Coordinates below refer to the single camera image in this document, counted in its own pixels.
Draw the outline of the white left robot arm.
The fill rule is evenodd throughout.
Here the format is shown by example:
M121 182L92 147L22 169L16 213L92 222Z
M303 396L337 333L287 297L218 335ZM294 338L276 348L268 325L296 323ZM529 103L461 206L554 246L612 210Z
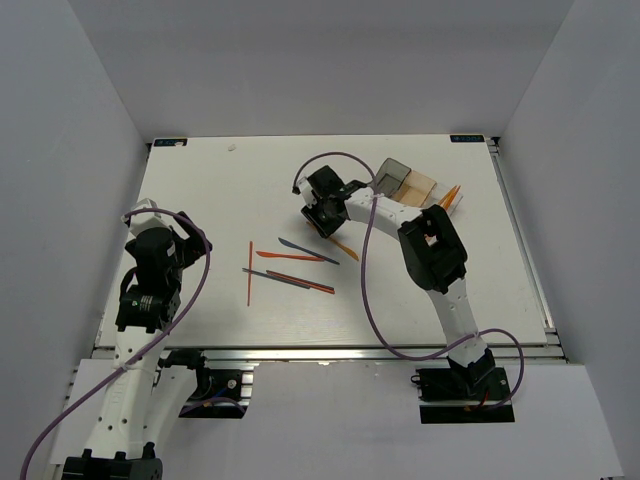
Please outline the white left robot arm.
M141 203L123 218L135 264L123 276L115 320L112 372L82 453L66 459L65 479L159 479L164 441L188 399L205 396L211 374L196 352L183 364L161 359L169 333L190 309L181 302L184 271L208 260L213 246L189 216Z

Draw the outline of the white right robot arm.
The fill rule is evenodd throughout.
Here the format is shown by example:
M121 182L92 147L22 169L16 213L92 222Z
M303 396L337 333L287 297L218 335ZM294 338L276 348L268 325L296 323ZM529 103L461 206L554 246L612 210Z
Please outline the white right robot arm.
M323 238L345 222L365 224L399 242L411 280L433 303L449 350L453 390L472 399L484 391L495 368L493 354L479 334L466 289L468 254L446 210L426 209L389 199L361 181L343 182L325 165L308 177L297 174L292 191L303 197L301 213Z

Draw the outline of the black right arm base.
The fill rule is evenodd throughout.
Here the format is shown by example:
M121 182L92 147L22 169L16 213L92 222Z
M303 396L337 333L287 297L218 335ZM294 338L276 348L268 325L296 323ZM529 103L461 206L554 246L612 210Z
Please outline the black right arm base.
M506 424L515 422L505 370L496 367L469 389L451 369L423 368L411 376L418 390L420 420L426 425Z

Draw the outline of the orange plastic knife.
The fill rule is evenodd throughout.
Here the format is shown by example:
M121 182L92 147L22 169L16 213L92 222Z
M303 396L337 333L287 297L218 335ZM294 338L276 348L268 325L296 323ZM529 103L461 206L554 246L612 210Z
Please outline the orange plastic knife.
M295 255L295 254L285 254L285 253L276 253L276 252L268 252L256 250L255 254L262 258L271 258L271 259L287 259L287 260L296 260L296 261L308 261L308 262L324 262L325 260L320 257L316 257L313 255Z

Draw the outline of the yellow plastic knife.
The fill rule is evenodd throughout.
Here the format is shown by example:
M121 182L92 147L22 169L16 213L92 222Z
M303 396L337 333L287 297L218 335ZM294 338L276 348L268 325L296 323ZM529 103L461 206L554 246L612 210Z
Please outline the yellow plastic knife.
M307 221L306 224L316 233L320 233L320 230L317 227L315 227L311 222ZM356 262L360 261L360 257L358 253L353 249L349 248L348 246L344 245L343 243L339 242L338 240L332 237L326 237L326 240L332 243L334 246L338 247L340 250L346 253L349 257L354 259Z

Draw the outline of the blue plastic knife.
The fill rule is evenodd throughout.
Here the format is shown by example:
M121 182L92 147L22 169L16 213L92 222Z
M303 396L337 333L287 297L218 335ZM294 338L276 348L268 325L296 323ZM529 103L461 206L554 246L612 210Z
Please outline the blue plastic knife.
M309 249L307 249L307 248L305 248L305 247L302 247L302 246L300 246L300 245L297 245L297 244L295 244L295 243L293 243L293 242L291 242L291 241L289 241L289 240L286 240L286 239L284 239L284 238L282 238L282 237L277 237L277 238L278 238L278 241L279 241L282 245L284 245L284 246L286 246L286 247L288 247L288 248L295 249L295 250L298 250L298 251L300 251L300 252L303 252L303 253L309 254L309 255L314 256L314 257L316 257L316 258L319 258L319 259L321 259L321 260L323 260L323 261L329 262L329 263L331 263L331 264L333 264L333 265L340 265L340 262L339 262L339 261L337 261L337 260L335 260L335 259L333 259L333 258L327 257L326 255L320 254L320 253L315 252L315 251L313 251L313 250L309 250Z

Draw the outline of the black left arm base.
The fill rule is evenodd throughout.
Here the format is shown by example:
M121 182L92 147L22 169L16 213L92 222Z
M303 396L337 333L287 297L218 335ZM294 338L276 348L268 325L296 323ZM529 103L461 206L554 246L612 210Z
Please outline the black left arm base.
M247 407L242 404L240 369L212 368L202 350L171 350L158 360L158 375L170 368L185 367L196 381L194 391L182 407L180 418L242 419Z

